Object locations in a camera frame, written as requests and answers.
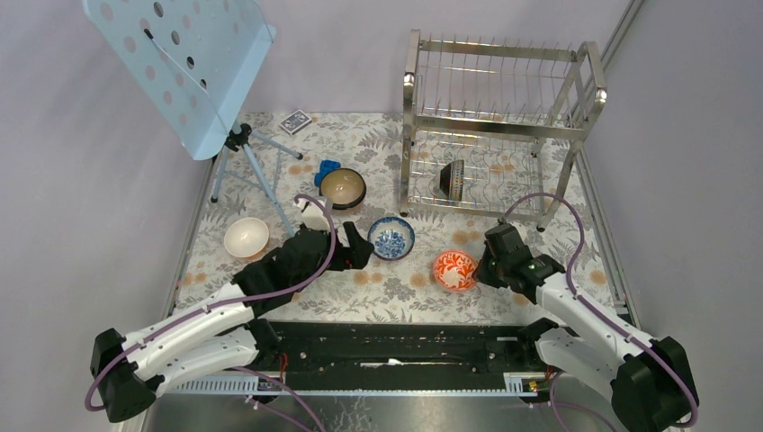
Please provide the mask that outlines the blue white patterned bowl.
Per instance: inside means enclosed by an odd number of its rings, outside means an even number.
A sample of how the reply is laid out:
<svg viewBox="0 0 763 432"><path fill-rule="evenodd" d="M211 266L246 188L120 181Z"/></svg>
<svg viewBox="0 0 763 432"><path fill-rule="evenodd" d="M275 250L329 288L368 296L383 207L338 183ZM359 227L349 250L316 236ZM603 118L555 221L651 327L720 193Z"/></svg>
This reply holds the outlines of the blue white patterned bowl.
<svg viewBox="0 0 763 432"><path fill-rule="evenodd" d="M406 257L415 245L415 232L411 225L399 217L383 217L369 228L367 241L374 246L373 253L384 261L397 261Z"/></svg>

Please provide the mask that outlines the orange patterned bowl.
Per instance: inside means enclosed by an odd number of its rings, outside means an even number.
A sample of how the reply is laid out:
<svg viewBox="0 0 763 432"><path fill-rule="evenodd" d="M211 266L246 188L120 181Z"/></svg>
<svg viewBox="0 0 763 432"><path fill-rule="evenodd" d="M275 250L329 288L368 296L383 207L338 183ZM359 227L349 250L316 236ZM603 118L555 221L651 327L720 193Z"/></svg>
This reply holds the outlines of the orange patterned bowl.
<svg viewBox="0 0 763 432"><path fill-rule="evenodd" d="M433 276L446 291L464 293L476 286L474 272L477 267L478 262L471 255L461 250L447 250L435 259Z"/></svg>

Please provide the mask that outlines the orange white bowl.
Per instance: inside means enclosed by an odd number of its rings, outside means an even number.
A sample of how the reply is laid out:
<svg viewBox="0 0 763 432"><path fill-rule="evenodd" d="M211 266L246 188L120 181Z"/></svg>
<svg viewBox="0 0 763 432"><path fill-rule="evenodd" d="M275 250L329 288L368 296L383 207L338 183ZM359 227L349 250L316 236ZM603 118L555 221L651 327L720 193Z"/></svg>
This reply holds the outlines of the orange white bowl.
<svg viewBox="0 0 763 432"><path fill-rule="evenodd" d="M246 217L233 222L226 230L223 246L236 258L250 258L260 253L267 245L270 230L258 218Z"/></svg>

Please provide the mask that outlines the stainless steel dish rack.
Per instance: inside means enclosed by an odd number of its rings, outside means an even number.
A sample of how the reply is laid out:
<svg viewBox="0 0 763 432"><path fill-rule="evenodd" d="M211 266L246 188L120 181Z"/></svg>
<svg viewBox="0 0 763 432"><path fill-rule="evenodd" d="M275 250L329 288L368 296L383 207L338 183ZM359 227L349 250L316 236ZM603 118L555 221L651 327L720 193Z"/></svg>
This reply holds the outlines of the stainless steel dish rack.
<svg viewBox="0 0 763 432"><path fill-rule="evenodd" d="M459 212L546 229L608 96L595 42L562 46L409 34L399 212ZM460 202L440 171L465 160Z"/></svg>

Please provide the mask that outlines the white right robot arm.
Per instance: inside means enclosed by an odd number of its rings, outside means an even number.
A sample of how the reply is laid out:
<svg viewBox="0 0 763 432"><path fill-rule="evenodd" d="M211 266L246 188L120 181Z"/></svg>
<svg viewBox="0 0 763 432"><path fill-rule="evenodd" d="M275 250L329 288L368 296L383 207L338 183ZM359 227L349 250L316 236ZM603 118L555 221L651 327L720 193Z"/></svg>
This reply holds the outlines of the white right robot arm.
<svg viewBox="0 0 763 432"><path fill-rule="evenodd" d="M526 327L516 346L521 366L571 374L608 400L629 431L663 431L697 418L696 386L676 339L656 339L576 290L570 271L550 256L533 255L514 226L500 224L484 237L475 279L522 294L561 320Z"/></svg>

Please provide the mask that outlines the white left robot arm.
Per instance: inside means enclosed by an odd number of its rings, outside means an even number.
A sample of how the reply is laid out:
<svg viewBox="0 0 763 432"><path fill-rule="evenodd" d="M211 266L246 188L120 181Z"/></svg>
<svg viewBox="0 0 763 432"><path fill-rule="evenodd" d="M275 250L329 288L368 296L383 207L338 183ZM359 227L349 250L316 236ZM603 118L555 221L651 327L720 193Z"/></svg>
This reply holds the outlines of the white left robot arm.
<svg viewBox="0 0 763 432"><path fill-rule="evenodd" d="M365 268L373 244L352 222L343 228L346 245L333 230L302 225L281 246L179 314L126 335L115 328L98 334L86 408L102 410L110 422L120 423L147 410L176 384L250 364L259 370L274 366L277 343L247 326L326 271Z"/></svg>

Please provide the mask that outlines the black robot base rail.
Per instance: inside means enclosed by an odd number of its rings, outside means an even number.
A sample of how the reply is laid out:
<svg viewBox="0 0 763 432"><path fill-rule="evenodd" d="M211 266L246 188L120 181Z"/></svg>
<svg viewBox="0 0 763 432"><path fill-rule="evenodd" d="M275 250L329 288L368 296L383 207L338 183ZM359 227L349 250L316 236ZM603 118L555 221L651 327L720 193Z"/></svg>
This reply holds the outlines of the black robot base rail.
<svg viewBox="0 0 763 432"><path fill-rule="evenodd" d="M555 329L529 325L390 323L252 324L259 352L243 366L283 377L297 391L489 392L506 377L542 379L548 369L534 346Z"/></svg>

